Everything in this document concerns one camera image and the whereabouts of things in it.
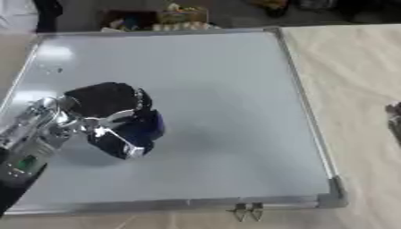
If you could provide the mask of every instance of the table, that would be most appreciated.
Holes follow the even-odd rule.
[[[398,228],[401,149],[387,128],[384,105],[401,99],[401,26],[287,28],[284,32],[349,191],[347,208],[271,211],[259,223],[238,223],[223,211],[197,211],[6,218],[2,228]],[[14,44],[14,38],[5,39],[0,39],[2,49]],[[23,46],[24,42],[16,45],[16,52]]]

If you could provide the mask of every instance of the metal object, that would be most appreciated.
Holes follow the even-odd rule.
[[[115,119],[133,117],[142,109],[141,95],[135,96],[139,101],[135,109],[118,112],[103,119],[83,118],[71,112],[70,107],[76,103],[72,98],[42,98],[34,102],[11,125],[0,131],[0,182],[8,186],[24,185],[78,132],[94,135],[98,141],[102,141],[102,136],[109,133],[124,146],[121,149],[124,156],[119,158],[142,157],[146,148],[136,146],[120,136],[113,129],[117,124],[112,124]]]
[[[398,144],[401,144],[401,103],[386,106],[388,113],[388,127],[396,137]]]
[[[33,53],[37,57],[27,63],[22,73],[28,75],[17,80],[11,93],[39,90],[35,82],[44,80],[49,82],[43,90],[54,92],[80,86],[73,84],[127,81],[149,89],[171,131],[152,155],[135,165],[112,160],[77,165],[78,162],[55,157],[50,173],[8,214],[230,209],[238,203],[261,203],[258,207],[263,208],[332,208],[346,204],[346,193],[279,29],[66,34],[51,40],[41,38],[41,45]],[[196,48],[194,44],[202,44],[203,38],[216,42]],[[88,42],[84,47],[80,39],[94,39],[90,43],[96,47],[89,48]],[[240,40],[248,45],[236,48]],[[179,61],[167,55],[173,53],[173,44],[180,44],[182,49]],[[76,72],[84,67],[80,64],[91,65],[92,53],[98,57],[98,69],[86,69],[85,73],[96,77],[81,77],[79,81],[59,77],[56,81],[39,75],[36,66],[50,64],[40,54],[42,47],[63,47],[69,53],[69,59],[64,56],[57,62],[64,67],[62,74],[68,76],[80,75]],[[83,48],[85,52],[74,51]],[[147,55],[138,57],[143,48]],[[111,60],[102,52],[118,55],[112,55],[115,60]],[[160,67],[146,65],[148,56],[152,62],[146,63]],[[175,63],[181,64],[179,71],[170,67]],[[5,117],[18,107],[13,96],[9,98],[3,109]],[[80,163],[96,152],[82,147],[79,141],[71,143],[64,150],[85,152],[71,156]],[[46,186],[55,183],[61,174],[65,188],[76,179],[93,182],[90,186],[74,187],[75,194],[69,194],[64,203],[52,204],[63,190],[46,193]],[[113,190],[107,185],[111,180]],[[96,196],[80,196],[99,187],[102,192]],[[46,203],[42,204],[44,193],[46,201],[42,202]],[[260,210],[253,210],[255,218],[259,218]]]

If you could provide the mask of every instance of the robotic arm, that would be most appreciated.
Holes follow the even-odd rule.
[[[142,157],[164,133],[143,89],[107,82],[42,98],[0,132],[0,215],[40,177],[74,134],[112,157]]]

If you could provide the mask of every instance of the black fabric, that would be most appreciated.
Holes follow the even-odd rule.
[[[38,9],[36,32],[56,32],[57,17],[63,14],[63,7],[57,0],[33,0]]]
[[[116,112],[134,109],[138,102],[135,90],[125,83],[105,82],[64,94],[78,102],[71,110],[83,117],[108,117]]]

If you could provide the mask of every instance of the robotic hand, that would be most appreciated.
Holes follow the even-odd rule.
[[[43,98],[0,131],[0,216],[40,177],[74,134],[112,157],[146,155],[164,124],[143,89],[107,82]]]

